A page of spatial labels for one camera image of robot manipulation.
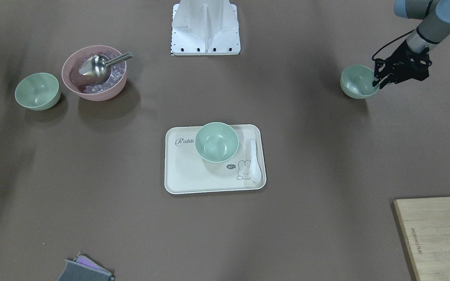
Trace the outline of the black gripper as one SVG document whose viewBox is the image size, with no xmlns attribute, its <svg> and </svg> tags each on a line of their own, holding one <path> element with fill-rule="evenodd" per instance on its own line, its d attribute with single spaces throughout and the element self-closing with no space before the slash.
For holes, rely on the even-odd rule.
<svg viewBox="0 0 450 281">
<path fill-rule="evenodd" d="M 430 47 L 420 48 L 420 52 L 413 51 L 407 41 L 403 41 L 399 47 L 387 59 L 373 59 L 375 66 L 373 71 L 373 87 L 383 89 L 388 84 L 404 82 L 409 79 L 423 81 L 429 77 Z"/>
</svg>

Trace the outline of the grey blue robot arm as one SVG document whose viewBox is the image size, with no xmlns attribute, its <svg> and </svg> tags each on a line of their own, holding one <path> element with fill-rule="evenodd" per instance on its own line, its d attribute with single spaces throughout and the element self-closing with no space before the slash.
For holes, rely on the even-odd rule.
<svg viewBox="0 0 450 281">
<path fill-rule="evenodd" d="M 349 65 L 395 73 L 403 44 L 430 56 L 429 80 L 404 80 L 379 94 L 441 95 L 450 91 L 450 0 L 231 0 L 236 10 L 200 3 L 199 28 L 187 46 L 173 35 L 179 0 L 0 1 L 0 110 L 21 110 L 22 80 L 48 73 L 56 80 L 55 113 L 74 106 L 250 105 L 260 101 L 351 101 L 341 89 Z"/>
</svg>

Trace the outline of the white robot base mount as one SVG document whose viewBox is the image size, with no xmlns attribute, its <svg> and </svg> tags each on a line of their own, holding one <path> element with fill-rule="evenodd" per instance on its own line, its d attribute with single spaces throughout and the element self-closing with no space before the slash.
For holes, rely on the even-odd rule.
<svg viewBox="0 0 450 281">
<path fill-rule="evenodd" d="M 237 6 L 228 0 L 181 0 L 173 6 L 170 54 L 238 55 Z"/>
</svg>

